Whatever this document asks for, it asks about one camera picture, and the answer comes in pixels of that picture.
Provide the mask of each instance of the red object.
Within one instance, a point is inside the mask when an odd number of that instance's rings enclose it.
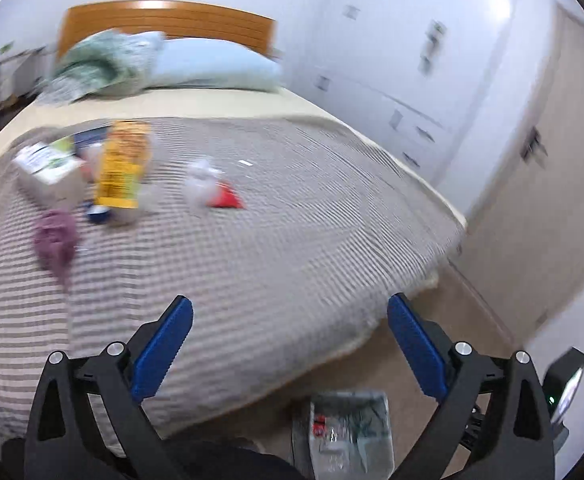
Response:
[[[209,207],[229,207],[243,209],[243,203],[227,182],[218,183],[218,193],[208,202]]]
[[[316,415],[314,417],[312,434],[314,436],[323,436],[325,434],[325,415]]]
[[[312,426],[312,434],[314,436],[323,436],[325,434],[325,424],[314,423]]]

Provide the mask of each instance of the plastic bag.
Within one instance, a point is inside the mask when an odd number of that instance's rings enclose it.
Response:
[[[161,209],[163,188],[159,184],[140,184],[136,193],[136,208],[112,207],[112,223],[130,224],[141,216],[156,214]]]
[[[210,160],[200,158],[188,164],[183,181],[183,195],[192,212],[202,212],[218,193],[222,171],[212,167]]]

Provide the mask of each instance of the white box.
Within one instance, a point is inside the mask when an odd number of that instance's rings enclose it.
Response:
[[[19,183],[40,206],[72,211],[85,199],[83,161],[38,142],[14,158]]]

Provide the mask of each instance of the blue gripper pad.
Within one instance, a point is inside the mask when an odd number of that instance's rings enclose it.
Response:
[[[448,394],[445,361],[398,294],[387,302],[387,321],[423,393],[442,402]]]
[[[135,402],[153,397],[192,328],[194,310],[181,297],[134,361],[130,393]]]

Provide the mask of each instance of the light blue pillow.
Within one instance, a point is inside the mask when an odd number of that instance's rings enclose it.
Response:
[[[182,38],[163,42],[148,86],[276,91],[277,63],[232,41]]]

